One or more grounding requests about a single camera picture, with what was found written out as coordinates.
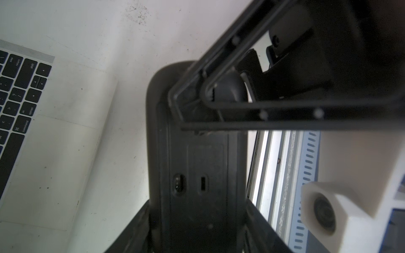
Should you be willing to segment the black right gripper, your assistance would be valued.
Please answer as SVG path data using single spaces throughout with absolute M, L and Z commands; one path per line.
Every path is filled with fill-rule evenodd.
M 249 49 L 267 30 L 263 71 Z M 236 64 L 261 102 L 209 100 Z M 170 89 L 168 104 L 184 130 L 399 131 L 404 92 L 404 1 L 298 1 L 286 12 L 284 1 L 253 1 Z M 266 101 L 277 99 L 288 100 Z

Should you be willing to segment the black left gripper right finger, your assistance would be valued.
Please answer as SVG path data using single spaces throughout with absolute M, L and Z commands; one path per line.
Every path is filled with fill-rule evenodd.
M 292 253 L 255 205 L 246 200 L 245 253 Z

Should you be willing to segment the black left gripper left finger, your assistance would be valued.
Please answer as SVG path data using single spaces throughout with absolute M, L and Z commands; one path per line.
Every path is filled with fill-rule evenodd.
M 149 218 L 150 206 L 147 200 L 105 253 L 151 253 Z

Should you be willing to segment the black wireless mouse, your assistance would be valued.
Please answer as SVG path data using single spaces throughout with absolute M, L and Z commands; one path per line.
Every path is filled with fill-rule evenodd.
M 247 133 L 183 131 L 168 92 L 191 62 L 160 69 L 146 95 L 150 239 L 156 253 L 240 253 Z

